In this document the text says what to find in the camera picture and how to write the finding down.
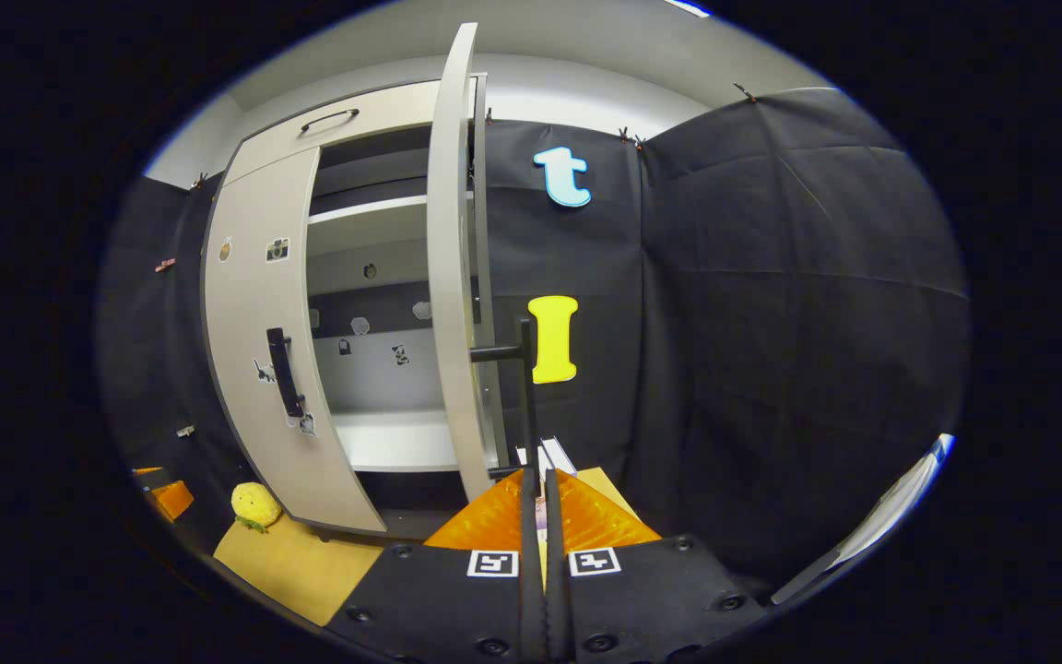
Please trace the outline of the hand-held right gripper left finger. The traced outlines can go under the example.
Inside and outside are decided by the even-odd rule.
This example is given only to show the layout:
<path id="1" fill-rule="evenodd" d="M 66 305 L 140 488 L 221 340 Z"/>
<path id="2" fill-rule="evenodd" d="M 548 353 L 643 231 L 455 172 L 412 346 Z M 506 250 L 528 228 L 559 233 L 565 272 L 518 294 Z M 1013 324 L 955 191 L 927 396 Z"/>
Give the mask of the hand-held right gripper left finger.
<path id="1" fill-rule="evenodd" d="M 468 529 L 387 545 L 325 630 L 371 663 L 544 661 L 536 482 L 518 469 L 459 514 Z"/>

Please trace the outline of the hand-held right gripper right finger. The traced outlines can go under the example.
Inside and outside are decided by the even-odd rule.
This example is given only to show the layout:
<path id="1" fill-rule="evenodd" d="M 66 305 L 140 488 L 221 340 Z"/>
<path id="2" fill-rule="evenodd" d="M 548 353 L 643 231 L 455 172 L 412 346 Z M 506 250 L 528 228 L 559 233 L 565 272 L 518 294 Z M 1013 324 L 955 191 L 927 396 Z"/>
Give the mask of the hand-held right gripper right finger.
<path id="1" fill-rule="evenodd" d="M 628 546 L 566 546 L 581 480 L 545 476 L 549 660 L 701 663 L 754 634 L 768 609 L 691 534 Z"/>

